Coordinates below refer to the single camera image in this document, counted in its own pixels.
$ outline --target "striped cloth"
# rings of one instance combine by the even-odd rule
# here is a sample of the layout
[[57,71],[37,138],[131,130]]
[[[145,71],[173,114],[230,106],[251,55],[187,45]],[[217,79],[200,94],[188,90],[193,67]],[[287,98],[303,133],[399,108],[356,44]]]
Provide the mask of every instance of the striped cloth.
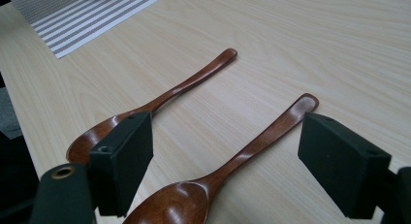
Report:
[[57,58],[157,0],[12,0]]

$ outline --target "brown spoon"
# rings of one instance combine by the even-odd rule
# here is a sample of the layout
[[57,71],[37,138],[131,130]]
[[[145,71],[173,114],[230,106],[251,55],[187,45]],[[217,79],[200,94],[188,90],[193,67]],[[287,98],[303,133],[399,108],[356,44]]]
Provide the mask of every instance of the brown spoon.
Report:
[[263,133],[221,168],[195,180],[170,184],[143,201],[124,223],[205,223],[208,210],[222,183],[253,156],[272,145],[302,121],[305,112],[314,111],[317,98],[303,94]]
[[135,110],[124,112],[106,119],[93,128],[87,130],[85,133],[75,139],[67,150],[66,158],[72,163],[87,164],[89,160],[88,152],[96,145],[106,134],[111,131],[121,120],[128,115],[136,112],[150,111],[154,114],[167,101],[174,96],[181,94],[191,88],[197,86],[208,78],[212,77],[217,72],[221,71],[225,66],[230,64],[237,57],[237,52],[233,48],[227,48],[220,55],[218,55],[212,62],[206,65],[201,71],[194,76],[173,87],[166,93],[155,98],[144,106]]

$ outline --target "wood grain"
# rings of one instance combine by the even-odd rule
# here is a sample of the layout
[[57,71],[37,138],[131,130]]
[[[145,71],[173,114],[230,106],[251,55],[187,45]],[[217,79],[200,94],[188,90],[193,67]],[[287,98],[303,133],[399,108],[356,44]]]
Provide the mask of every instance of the wood grain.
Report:
[[[317,113],[391,153],[391,170],[410,165],[410,15],[411,0],[160,0],[57,60],[8,4],[0,71],[40,176],[95,123],[146,104],[209,55],[238,51],[154,118],[135,208],[215,170],[304,92],[322,101]],[[379,211],[369,221],[341,214],[298,159],[299,139],[298,127],[227,181],[208,223],[380,223]]]

